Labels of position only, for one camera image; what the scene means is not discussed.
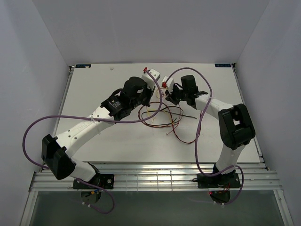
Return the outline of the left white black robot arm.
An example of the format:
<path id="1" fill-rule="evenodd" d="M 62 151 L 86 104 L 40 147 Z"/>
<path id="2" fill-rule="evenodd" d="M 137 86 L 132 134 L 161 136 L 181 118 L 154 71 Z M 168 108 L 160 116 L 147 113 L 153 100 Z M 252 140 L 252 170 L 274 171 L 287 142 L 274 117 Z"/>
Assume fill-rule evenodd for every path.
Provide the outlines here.
<path id="1" fill-rule="evenodd" d="M 42 159 L 56 179 L 79 178 L 89 188 L 99 185 L 99 171 L 88 162 L 74 158 L 75 153 L 101 131 L 115 124 L 138 106 L 149 106 L 160 74 L 130 77 L 123 88 L 114 91 L 84 120 L 66 132 L 42 140 Z"/>

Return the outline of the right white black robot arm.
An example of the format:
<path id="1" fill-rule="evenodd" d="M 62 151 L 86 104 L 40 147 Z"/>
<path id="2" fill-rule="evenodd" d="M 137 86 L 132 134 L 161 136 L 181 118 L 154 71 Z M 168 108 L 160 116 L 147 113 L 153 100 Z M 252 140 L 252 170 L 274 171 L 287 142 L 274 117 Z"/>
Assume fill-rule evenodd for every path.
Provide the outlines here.
<path id="1" fill-rule="evenodd" d="M 218 161 L 211 174 L 200 171 L 200 174 L 212 178 L 218 187 L 225 186 L 235 173 L 238 158 L 243 149 L 255 137 L 255 129 L 244 104 L 228 104 L 213 97 L 213 89 L 208 92 L 199 91 L 193 75 L 181 77 L 181 85 L 177 85 L 171 76 L 165 77 L 162 86 L 166 88 L 166 100 L 177 105 L 181 101 L 196 110 L 200 110 L 200 118 L 195 136 L 195 161 L 198 161 L 198 138 L 205 114 L 214 117 L 219 123 L 220 138 L 223 142 Z"/>

